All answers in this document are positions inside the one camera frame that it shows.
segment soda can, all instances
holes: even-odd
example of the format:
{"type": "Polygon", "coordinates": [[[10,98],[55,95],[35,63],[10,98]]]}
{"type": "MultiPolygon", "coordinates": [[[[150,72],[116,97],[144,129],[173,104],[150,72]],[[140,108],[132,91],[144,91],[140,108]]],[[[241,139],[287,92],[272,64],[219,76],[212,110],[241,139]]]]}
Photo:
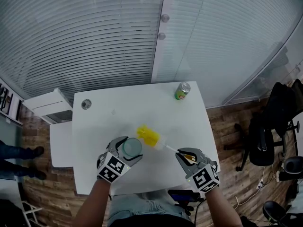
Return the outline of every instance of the soda can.
{"type": "Polygon", "coordinates": [[[177,100],[183,100],[190,91],[190,85],[187,82],[181,82],[175,92],[177,100]]]}

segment person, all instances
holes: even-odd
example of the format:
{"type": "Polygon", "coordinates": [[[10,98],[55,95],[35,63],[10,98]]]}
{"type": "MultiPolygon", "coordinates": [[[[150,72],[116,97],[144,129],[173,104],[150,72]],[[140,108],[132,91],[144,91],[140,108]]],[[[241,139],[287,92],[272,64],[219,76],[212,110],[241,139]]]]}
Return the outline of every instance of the person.
{"type": "Polygon", "coordinates": [[[44,148],[38,146],[35,149],[24,149],[22,147],[8,146],[3,141],[0,140],[0,175],[1,176],[29,176],[36,177],[40,180],[46,179],[46,174],[44,172],[38,171],[37,169],[30,167],[23,167],[15,165],[11,162],[6,161],[6,159],[34,159],[39,157],[44,153],[44,148]]]}
{"type": "MultiPolygon", "coordinates": [[[[102,226],[109,190],[110,183],[102,178],[96,180],[75,217],[73,227],[102,226]]],[[[218,186],[207,192],[205,197],[215,227],[242,227],[239,215],[218,186]]],[[[114,196],[107,222],[109,227],[195,226],[183,208],[174,206],[162,198],[146,199],[144,194],[114,196]]]]}

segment jeans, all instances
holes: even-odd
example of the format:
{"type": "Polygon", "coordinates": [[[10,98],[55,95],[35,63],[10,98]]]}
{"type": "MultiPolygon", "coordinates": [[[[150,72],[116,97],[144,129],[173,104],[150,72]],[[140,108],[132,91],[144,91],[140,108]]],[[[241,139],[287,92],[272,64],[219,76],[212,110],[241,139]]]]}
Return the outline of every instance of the jeans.
{"type": "Polygon", "coordinates": [[[170,214],[190,221],[182,207],[174,206],[164,198],[148,200],[142,194],[126,194],[113,197],[107,225],[110,226],[117,219],[142,214],[170,214]]]}
{"type": "Polygon", "coordinates": [[[21,147],[8,146],[0,141],[0,175],[2,176],[26,176],[34,177],[35,170],[11,162],[5,159],[33,159],[35,158],[34,151],[30,148],[24,149],[21,147]]]}

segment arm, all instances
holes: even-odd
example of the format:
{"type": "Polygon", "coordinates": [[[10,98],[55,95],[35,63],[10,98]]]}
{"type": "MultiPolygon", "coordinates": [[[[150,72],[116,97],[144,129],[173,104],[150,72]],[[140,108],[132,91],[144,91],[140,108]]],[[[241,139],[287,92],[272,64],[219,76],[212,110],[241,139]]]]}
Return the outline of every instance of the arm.
{"type": "Polygon", "coordinates": [[[205,194],[214,226],[216,227],[242,227],[237,212],[223,196],[219,187],[215,187],[205,194]]]}
{"type": "Polygon", "coordinates": [[[101,227],[107,205],[110,184],[96,180],[88,198],[78,211],[73,227],[101,227]]]}

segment floor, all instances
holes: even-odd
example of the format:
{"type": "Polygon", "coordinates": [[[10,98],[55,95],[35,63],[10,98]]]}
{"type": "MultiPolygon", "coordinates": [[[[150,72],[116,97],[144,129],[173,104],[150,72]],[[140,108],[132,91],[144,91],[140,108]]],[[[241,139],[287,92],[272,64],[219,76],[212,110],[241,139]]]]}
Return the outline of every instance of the floor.
{"type": "MultiPolygon", "coordinates": [[[[239,203],[245,202],[250,196],[256,193],[256,187],[262,178],[263,167],[246,163],[242,172],[236,172],[235,167],[241,163],[241,151],[224,151],[223,146],[235,143],[239,139],[239,133],[234,128],[235,123],[239,123],[245,131],[248,130],[251,115],[259,112],[265,105],[265,101],[250,102],[239,105],[231,105],[222,108],[207,110],[212,126],[214,139],[219,155],[221,172],[220,188],[225,197],[235,208],[237,206],[236,196],[239,203]]],[[[28,201],[44,210],[39,212],[38,219],[51,227],[69,227],[77,214],[78,209],[86,199],[85,195],[78,195],[75,191],[75,183],[72,168],[54,168],[50,155],[49,125],[33,114],[25,107],[21,108],[19,120],[23,122],[23,147],[35,148],[42,145],[45,153],[42,157],[33,162],[24,162],[24,165],[35,164],[35,166],[45,171],[47,180],[40,181],[24,177],[24,190],[28,201]]],[[[292,132],[288,133],[287,156],[294,155],[294,140],[292,132]]],[[[250,219],[266,221],[262,213],[263,203],[267,200],[274,200],[281,205],[285,204],[285,194],[291,181],[277,183],[272,178],[272,171],[278,169],[278,153],[282,147],[276,147],[275,163],[265,167],[264,181],[270,183],[262,188],[256,196],[249,202],[237,207],[236,211],[250,219]]],[[[268,225],[265,222],[254,221],[258,226],[268,225]]],[[[212,225],[210,212],[207,204],[203,203],[198,211],[197,226],[208,227],[212,225]]]]}

